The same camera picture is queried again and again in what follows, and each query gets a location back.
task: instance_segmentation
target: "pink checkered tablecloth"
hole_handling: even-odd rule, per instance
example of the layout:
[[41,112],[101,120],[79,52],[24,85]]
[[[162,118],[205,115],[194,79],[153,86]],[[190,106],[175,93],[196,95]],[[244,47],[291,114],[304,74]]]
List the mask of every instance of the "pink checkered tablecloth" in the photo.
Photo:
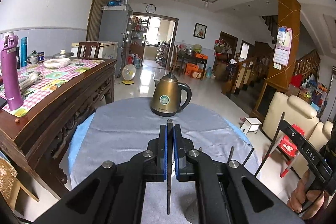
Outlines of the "pink checkered tablecloth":
[[[28,65],[17,70],[19,78],[27,77],[33,72],[41,72],[44,74],[44,78],[38,84],[31,86],[24,94],[24,103],[21,107],[16,110],[11,111],[8,105],[4,106],[2,109],[15,115],[17,117],[22,117],[25,115],[32,107],[39,103],[43,98],[48,96],[50,93],[55,91],[64,83],[70,81],[72,78],[80,75],[81,73],[99,65],[104,62],[103,60],[83,60],[83,59],[73,59],[71,63],[60,69],[47,69],[43,64]],[[0,86],[0,97],[6,98],[4,95],[4,87]]]

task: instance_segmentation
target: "cream leather armchair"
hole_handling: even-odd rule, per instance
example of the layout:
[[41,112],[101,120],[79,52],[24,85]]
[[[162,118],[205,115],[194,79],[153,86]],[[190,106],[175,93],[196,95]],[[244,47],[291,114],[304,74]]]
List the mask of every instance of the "cream leather armchair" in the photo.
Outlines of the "cream leather armchair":
[[[273,96],[262,129],[268,137],[273,139],[282,113],[285,113],[285,120],[290,124],[296,124],[305,132],[304,136],[317,149],[320,150],[331,137],[333,124],[322,123],[316,117],[316,110],[304,100],[297,96],[287,96],[276,92]],[[293,165],[294,170],[300,177],[308,169],[307,161],[299,155]]]

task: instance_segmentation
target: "hand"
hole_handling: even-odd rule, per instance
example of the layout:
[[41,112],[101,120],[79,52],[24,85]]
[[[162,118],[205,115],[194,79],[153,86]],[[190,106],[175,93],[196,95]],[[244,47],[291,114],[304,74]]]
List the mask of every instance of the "hand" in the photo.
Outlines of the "hand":
[[[310,202],[314,202],[314,200],[320,195],[320,190],[310,190],[305,193],[305,184],[307,183],[309,178],[309,170],[307,170],[302,179],[297,183],[296,189],[292,192],[291,197],[287,202],[287,206],[291,208],[296,213],[300,213],[302,211],[302,204],[307,200]],[[304,213],[302,219],[309,219],[313,217],[318,210],[322,207],[324,203],[325,195],[322,194],[319,199]]]

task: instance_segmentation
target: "white bowl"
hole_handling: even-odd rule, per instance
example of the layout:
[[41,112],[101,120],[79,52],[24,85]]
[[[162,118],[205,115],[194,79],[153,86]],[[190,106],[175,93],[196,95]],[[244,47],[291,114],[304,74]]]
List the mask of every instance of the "white bowl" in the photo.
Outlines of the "white bowl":
[[44,66],[48,69],[59,69],[70,64],[70,58],[54,58],[43,62]]

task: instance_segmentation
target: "kettle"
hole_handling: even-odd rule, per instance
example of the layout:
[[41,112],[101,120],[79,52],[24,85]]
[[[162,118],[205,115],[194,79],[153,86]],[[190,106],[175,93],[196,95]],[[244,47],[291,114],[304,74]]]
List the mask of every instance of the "kettle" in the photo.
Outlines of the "kettle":
[[[187,92],[187,99],[183,105],[181,105],[182,90]],[[151,110],[159,116],[174,116],[190,103],[191,95],[190,87],[179,83],[174,74],[170,72],[163,76],[156,85]]]

